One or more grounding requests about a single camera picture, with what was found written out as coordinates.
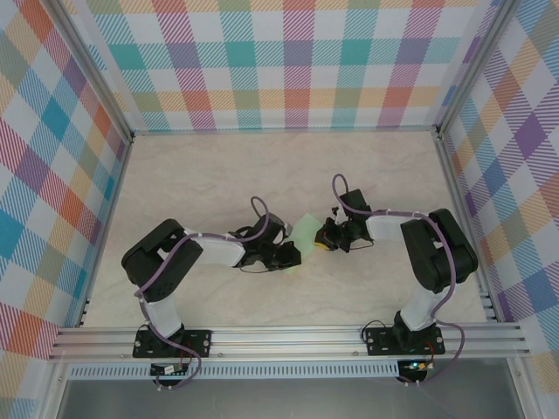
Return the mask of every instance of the marble surface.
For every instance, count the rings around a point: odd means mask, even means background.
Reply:
[[[337,172],[373,209],[451,208],[426,132],[137,138],[85,326],[141,324],[135,286],[120,261],[165,218],[197,231],[235,230],[256,221],[249,199],[258,195],[291,224],[305,213],[323,222],[335,205],[330,182]],[[190,326],[391,323],[415,284],[404,245],[376,242],[349,254],[316,248],[289,274],[194,266],[176,290],[176,306]],[[485,321],[474,277],[439,317]]]

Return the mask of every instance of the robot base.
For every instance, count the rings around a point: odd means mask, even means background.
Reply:
[[[180,328],[178,332],[168,338],[175,343],[188,347],[200,355],[200,358],[210,356],[211,330],[185,330]],[[150,330],[139,330],[136,333],[133,358],[180,358],[181,350],[160,340]]]
[[[433,333],[425,336],[416,345],[410,346],[407,350],[402,350],[396,336],[390,327],[367,327],[365,329],[365,341],[367,342],[367,354],[369,356],[378,355],[442,355],[445,353],[445,343],[443,335],[438,327],[433,327]]]

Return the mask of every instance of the wall panel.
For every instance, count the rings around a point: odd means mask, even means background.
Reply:
[[[448,147],[506,320],[559,408],[559,3],[524,0]]]
[[[0,9],[0,417],[19,419],[80,309],[126,142],[38,0]]]
[[[172,131],[430,126],[498,2],[65,3],[131,125]]]

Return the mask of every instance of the purple cable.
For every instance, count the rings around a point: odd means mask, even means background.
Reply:
[[[163,263],[159,266],[157,271],[155,271],[155,273],[149,279],[149,281],[146,282],[141,288],[139,288],[138,291],[136,291],[134,293],[134,295],[139,298],[152,284],[154,284],[154,282],[159,278],[159,276],[165,270],[165,268],[167,267],[167,265],[169,264],[169,262],[171,261],[173,256],[175,256],[175,253],[178,252],[178,250],[181,248],[181,246],[183,244],[185,244],[186,242],[188,242],[192,238],[195,238],[195,237],[210,237],[210,238],[220,238],[222,240],[225,240],[226,242],[246,243],[246,242],[250,242],[251,240],[257,239],[260,236],[262,236],[264,234],[264,231],[266,230],[266,227],[268,226],[268,223],[270,222],[270,211],[268,210],[268,206],[266,205],[266,203],[264,202],[264,200],[262,198],[260,198],[258,196],[253,196],[251,198],[251,205],[252,205],[252,208],[254,209],[254,212],[256,212],[256,214],[258,216],[260,216],[260,215],[259,215],[258,211],[256,210],[256,207],[254,206],[254,201],[259,201],[262,204],[262,206],[264,207],[264,212],[265,212],[265,214],[264,214],[264,217],[265,217],[264,225],[262,226],[262,229],[260,229],[260,231],[258,233],[256,233],[254,236],[244,237],[244,238],[229,237],[229,236],[224,236],[224,235],[216,234],[216,233],[194,233],[194,234],[189,234],[187,236],[184,236],[183,238],[181,238],[175,244],[173,249],[171,249],[171,251],[169,252],[169,255],[167,255],[165,260],[163,260]]]
[[[194,377],[200,372],[200,370],[202,369],[202,358],[200,357],[200,355],[198,354],[198,352],[193,351],[192,349],[190,349],[189,347],[185,347],[183,345],[180,345],[178,343],[173,342],[172,340],[167,339],[165,336],[163,336],[162,334],[159,333],[159,331],[155,328],[155,326],[153,325],[153,323],[151,322],[151,319],[149,318],[148,312],[146,310],[145,307],[145,300],[143,303],[140,303],[140,309],[141,309],[141,313],[143,314],[144,319],[148,322],[148,326],[151,329],[151,331],[154,333],[155,336],[157,336],[157,338],[159,338],[160,340],[162,340],[163,342],[165,342],[167,345],[171,345],[172,347],[176,347],[177,349],[180,349],[184,352],[186,352],[187,354],[190,354],[192,356],[194,356],[197,361],[198,361],[198,365],[196,367],[196,369],[194,370],[194,372],[189,375],[187,378],[185,378],[184,380],[181,380],[179,383],[177,383],[175,386],[169,388],[167,387],[168,390],[171,389],[177,389],[180,388],[182,386],[185,386],[186,384],[188,384],[189,382],[191,382]],[[156,376],[155,378],[155,383],[159,386],[159,388],[163,387],[163,385],[159,382],[159,375]]]
[[[356,214],[361,214],[363,216],[408,216],[408,217],[412,217],[412,218],[421,218],[422,220],[425,220],[435,230],[435,233],[437,233],[438,239],[440,240],[440,243],[443,245],[443,249],[445,250],[445,254],[446,254],[446,257],[448,258],[448,264],[449,264],[449,268],[450,268],[450,271],[451,271],[451,285],[450,285],[450,288],[449,288],[448,292],[446,293],[445,297],[443,299],[441,299],[438,302],[438,304],[435,306],[435,308],[433,308],[432,311],[431,311],[431,317],[433,317],[435,319],[435,315],[437,314],[440,307],[442,307],[444,304],[446,304],[446,302],[449,299],[451,299],[452,294],[454,293],[454,289],[456,288],[456,266],[454,264],[454,258],[452,257],[451,247],[448,244],[448,242],[446,241],[445,235],[443,235],[443,232],[437,226],[437,223],[435,223],[433,220],[431,220],[425,214],[421,214],[421,213],[418,213],[418,212],[390,211],[389,209],[378,209],[376,211],[361,211],[361,210],[358,210],[358,209],[351,208],[344,201],[342,201],[342,199],[338,195],[338,191],[335,188],[335,181],[338,178],[341,178],[343,180],[343,183],[345,184],[346,189],[348,188],[348,180],[341,173],[336,174],[332,178],[332,190],[334,191],[335,199],[347,211],[351,211],[351,212],[354,212]],[[442,375],[444,373],[444,371],[447,371],[456,362],[456,360],[458,359],[458,357],[462,353],[462,350],[464,349],[464,345],[466,343],[466,334],[464,333],[464,329],[462,327],[460,327],[459,325],[457,325],[455,323],[449,323],[449,322],[445,322],[445,321],[441,321],[441,320],[437,320],[437,322],[439,324],[443,325],[443,326],[449,326],[449,327],[454,327],[455,329],[458,329],[458,331],[460,332],[460,344],[459,344],[458,350],[456,351],[456,354],[451,359],[451,361],[448,363],[448,365],[446,365],[445,369],[443,369],[440,373],[438,373],[434,377],[426,379],[424,382],[433,381],[437,377]]]
[[[259,214],[258,210],[256,209],[256,206],[254,205],[254,201],[259,201],[262,204],[262,206],[264,207],[264,212],[265,212],[265,214],[264,214],[264,217],[265,217],[264,225],[262,226],[262,228],[260,229],[260,231],[258,233],[256,233],[253,236],[243,237],[243,238],[235,238],[235,237],[225,236],[225,235],[216,234],[216,233],[188,234],[185,237],[181,238],[175,244],[175,246],[173,246],[173,249],[171,249],[171,251],[169,252],[167,257],[165,258],[165,260],[163,260],[163,262],[161,263],[161,265],[159,266],[157,271],[155,271],[153,276],[149,279],[149,281],[146,282],[141,288],[138,289],[138,291],[136,291],[134,293],[134,296],[137,297],[140,300],[141,313],[143,314],[144,319],[148,322],[148,326],[151,329],[151,331],[154,333],[154,335],[157,336],[158,339],[162,340],[166,344],[171,345],[172,347],[176,347],[177,349],[180,349],[181,351],[184,351],[185,353],[196,357],[196,359],[198,361],[198,365],[197,365],[196,370],[191,375],[189,375],[187,378],[185,378],[184,380],[182,380],[178,384],[176,384],[175,386],[168,387],[169,390],[180,388],[180,387],[188,384],[189,382],[191,382],[194,379],[194,377],[202,369],[202,358],[200,357],[200,355],[196,351],[193,351],[189,347],[185,347],[183,345],[175,343],[172,340],[167,339],[161,333],[159,333],[159,331],[155,328],[154,324],[152,323],[151,318],[149,317],[148,311],[146,310],[146,307],[145,307],[146,301],[145,301],[145,298],[143,297],[143,293],[152,284],[154,284],[154,282],[157,279],[159,279],[162,272],[165,270],[165,268],[169,264],[170,260],[173,258],[173,256],[175,256],[175,254],[178,252],[178,250],[181,248],[181,246],[183,244],[185,244],[187,241],[191,240],[192,238],[210,237],[210,238],[219,238],[219,239],[224,240],[226,242],[246,243],[246,242],[250,242],[251,240],[255,240],[255,239],[259,238],[260,236],[262,236],[264,234],[264,231],[268,227],[269,222],[270,222],[270,211],[268,209],[268,206],[266,205],[266,203],[264,202],[264,200],[262,198],[260,198],[259,196],[253,196],[253,197],[251,197],[251,206],[252,206],[252,209],[254,210],[254,212],[256,213],[256,215],[258,217],[260,217],[260,214]],[[159,375],[155,378],[155,383],[159,386],[159,388],[163,387],[163,385],[159,382]]]

